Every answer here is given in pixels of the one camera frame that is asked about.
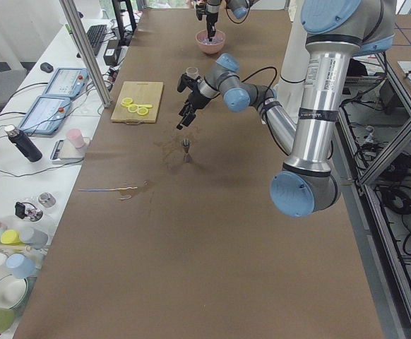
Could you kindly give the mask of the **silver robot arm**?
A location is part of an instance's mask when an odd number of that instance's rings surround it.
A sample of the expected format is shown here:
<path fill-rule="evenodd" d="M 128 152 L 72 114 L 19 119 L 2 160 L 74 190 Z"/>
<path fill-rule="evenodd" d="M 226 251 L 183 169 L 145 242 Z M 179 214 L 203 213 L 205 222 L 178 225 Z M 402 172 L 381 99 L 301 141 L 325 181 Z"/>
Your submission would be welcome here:
<path fill-rule="evenodd" d="M 287 155 L 270 185 L 276 208 L 292 217 L 327 209 L 340 196 L 328 151 L 350 59 L 391 47 L 395 10 L 394 1 L 305 1 L 296 21 L 305 30 L 309 60 L 299 75 L 303 93 L 297 119 L 270 86 L 243 82 L 237 60 L 225 53 L 204 76 L 181 75 L 177 89 L 190 94 L 179 126 L 188 126 L 217 96 L 233 112 L 255 108 Z"/>
<path fill-rule="evenodd" d="M 202 17 L 206 17 L 206 31 L 209 41 L 212 41 L 216 34 L 215 24 L 218 21 L 219 9 L 221 5 L 221 0 L 210 0 L 203 1 L 201 4 L 196 4 L 196 16 L 199 20 L 202 20 Z M 242 19 L 248 13 L 250 8 L 257 3 L 257 1 L 240 1 L 240 0 L 229 0 L 226 1 L 226 9 L 232 11 L 236 19 Z"/>

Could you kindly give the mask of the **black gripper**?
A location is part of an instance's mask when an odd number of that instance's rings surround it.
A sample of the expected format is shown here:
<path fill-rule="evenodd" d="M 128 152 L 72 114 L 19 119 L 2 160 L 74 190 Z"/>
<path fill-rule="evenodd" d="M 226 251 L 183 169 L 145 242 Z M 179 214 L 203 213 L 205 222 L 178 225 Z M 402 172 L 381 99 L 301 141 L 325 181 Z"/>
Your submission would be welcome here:
<path fill-rule="evenodd" d="M 216 34 L 215 24 L 218 21 L 218 13 L 208 13 L 206 18 L 206 27 L 208 33 L 208 40 L 212 41 Z"/>
<path fill-rule="evenodd" d="M 196 111 L 205 108 L 210 101 L 211 99 L 203 95 L 199 89 L 192 89 L 183 108 L 179 112 L 179 116 L 182 118 L 176 128 L 182 130 L 184 127 L 188 127 L 196 118 Z"/>

